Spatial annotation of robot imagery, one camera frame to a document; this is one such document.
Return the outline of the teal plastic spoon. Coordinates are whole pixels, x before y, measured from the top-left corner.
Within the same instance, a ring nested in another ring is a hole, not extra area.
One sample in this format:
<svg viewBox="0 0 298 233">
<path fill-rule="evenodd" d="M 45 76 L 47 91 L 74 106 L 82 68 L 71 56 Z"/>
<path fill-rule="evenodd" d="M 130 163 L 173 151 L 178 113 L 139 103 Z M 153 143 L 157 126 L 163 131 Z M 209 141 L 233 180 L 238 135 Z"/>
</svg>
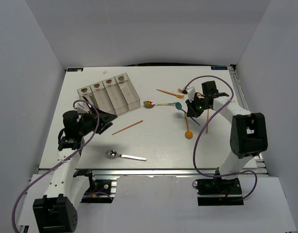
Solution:
<svg viewBox="0 0 298 233">
<path fill-rule="evenodd" d="M 176 102 L 175 107 L 176 107 L 177 110 L 183 111 L 186 114 L 186 116 L 189 117 L 187 112 L 182 108 L 182 105 L 181 105 L 180 102 Z M 192 119 L 197 125 L 200 126 L 200 124 L 195 119 L 193 119 L 192 117 L 189 117 L 189 118 Z"/>
</svg>

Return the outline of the orange plastic knife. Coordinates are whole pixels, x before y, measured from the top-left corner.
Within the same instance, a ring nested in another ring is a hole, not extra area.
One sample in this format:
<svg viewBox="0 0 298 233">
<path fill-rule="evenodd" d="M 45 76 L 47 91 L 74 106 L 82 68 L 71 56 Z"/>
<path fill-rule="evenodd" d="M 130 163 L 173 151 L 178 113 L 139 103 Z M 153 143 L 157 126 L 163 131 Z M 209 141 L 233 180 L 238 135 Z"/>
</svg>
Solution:
<svg viewBox="0 0 298 233">
<path fill-rule="evenodd" d="M 94 94 L 92 94 L 91 96 L 92 96 L 93 99 L 94 99 L 94 105 L 95 105 L 95 107 L 96 107 L 97 109 L 99 109 L 99 105 L 98 105 L 98 103 L 97 103 L 97 101 L 96 101 L 96 98 L 95 98 Z"/>
</svg>

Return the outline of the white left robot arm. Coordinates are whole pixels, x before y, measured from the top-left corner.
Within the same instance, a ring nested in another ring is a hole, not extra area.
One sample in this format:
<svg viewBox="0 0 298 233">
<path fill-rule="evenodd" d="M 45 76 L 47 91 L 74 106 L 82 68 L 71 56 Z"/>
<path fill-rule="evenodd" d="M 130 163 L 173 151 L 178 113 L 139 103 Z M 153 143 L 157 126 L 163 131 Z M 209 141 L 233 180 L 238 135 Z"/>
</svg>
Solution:
<svg viewBox="0 0 298 233">
<path fill-rule="evenodd" d="M 58 140 L 58 167 L 40 199 L 35 199 L 33 212 L 41 233 L 73 233 L 78 224 L 77 207 L 85 193 L 96 189 L 96 181 L 89 169 L 76 170 L 90 133 L 102 134 L 111 127 L 117 115 L 102 110 L 63 114 L 63 129 Z"/>
</svg>

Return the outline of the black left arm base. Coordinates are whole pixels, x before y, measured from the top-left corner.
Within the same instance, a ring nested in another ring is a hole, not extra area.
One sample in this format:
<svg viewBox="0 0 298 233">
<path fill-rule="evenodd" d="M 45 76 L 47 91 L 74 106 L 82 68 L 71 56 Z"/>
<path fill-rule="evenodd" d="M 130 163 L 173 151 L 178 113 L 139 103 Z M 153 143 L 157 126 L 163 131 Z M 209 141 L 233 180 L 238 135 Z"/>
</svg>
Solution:
<svg viewBox="0 0 298 233">
<path fill-rule="evenodd" d="M 109 179 L 97 179 L 92 170 L 89 170 L 89 188 L 84 193 L 86 198 L 82 199 L 83 203 L 112 203 L 114 198 L 114 192 L 112 189 L 112 180 Z"/>
</svg>

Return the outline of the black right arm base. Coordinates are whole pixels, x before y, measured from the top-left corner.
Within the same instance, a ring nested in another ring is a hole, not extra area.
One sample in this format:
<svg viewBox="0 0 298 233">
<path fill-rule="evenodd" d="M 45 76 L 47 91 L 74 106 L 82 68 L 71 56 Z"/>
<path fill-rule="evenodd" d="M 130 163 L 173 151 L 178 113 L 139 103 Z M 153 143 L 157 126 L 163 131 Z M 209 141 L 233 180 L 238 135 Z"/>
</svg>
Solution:
<svg viewBox="0 0 298 233">
<path fill-rule="evenodd" d="M 198 179 L 192 183 L 197 190 L 198 206 L 244 205 L 239 179 Z"/>
</svg>

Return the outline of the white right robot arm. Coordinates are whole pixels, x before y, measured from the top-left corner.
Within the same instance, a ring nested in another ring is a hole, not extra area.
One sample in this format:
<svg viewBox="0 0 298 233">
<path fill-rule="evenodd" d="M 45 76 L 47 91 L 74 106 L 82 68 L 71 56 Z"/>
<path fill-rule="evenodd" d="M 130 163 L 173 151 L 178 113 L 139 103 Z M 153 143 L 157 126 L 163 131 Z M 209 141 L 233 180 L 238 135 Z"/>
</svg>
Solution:
<svg viewBox="0 0 298 233">
<path fill-rule="evenodd" d="M 203 94 L 198 96 L 195 88 L 188 86 L 183 93 L 186 100 L 188 116 L 199 117 L 205 110 L 212 109 L 221 114 L 231 124 L 231 151 L 218 167 L 213 189 L 220 194 L 229 190 L 229 180 L 235 179 L 244 166 L 255 156 L 267 150 L 268 140 L 265 116 L 262 113 L 252 113 L 232 100 L 227 93 L 220 93 L 214 81 L 202 84 Z"/>
</svg>

